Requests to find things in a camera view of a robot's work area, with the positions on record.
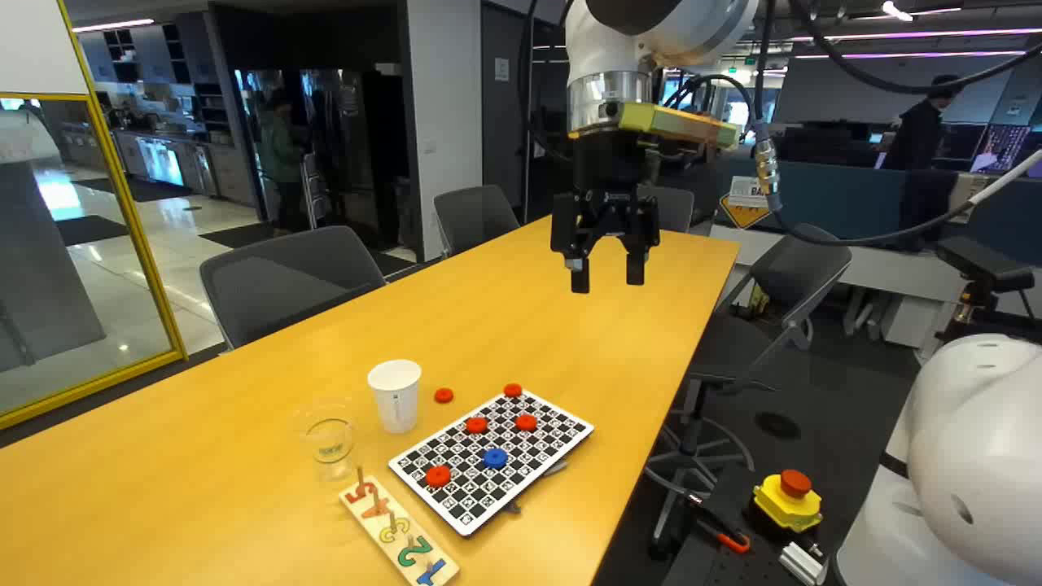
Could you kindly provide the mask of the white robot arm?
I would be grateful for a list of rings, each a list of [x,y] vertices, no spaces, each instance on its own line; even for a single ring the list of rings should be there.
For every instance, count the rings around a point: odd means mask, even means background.
[[[712,112],[664,105],[656,68],[693,68],[729,53],[753,26],[759,0],[573,0],[565,8],[565,142],[573,188],[549,207],[549,248],[586,294],[593,248],[611,235],[626,248],[626,283],[645,283],[660,243],[656,202],[639,185],[660,142],[725,150],[739,133]]]

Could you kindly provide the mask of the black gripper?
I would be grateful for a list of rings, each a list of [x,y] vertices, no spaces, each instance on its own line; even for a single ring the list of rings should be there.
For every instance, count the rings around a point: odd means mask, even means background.
[[[590,294],[590,250],[603,235],[626,243],[626,283],[645,283],[646,250],[660,243],[656,206],[639,195],[650,176],[639,133],[606,131],[573,146],[573,188],[552,198],[549,248],[565,257],[568,289]]]

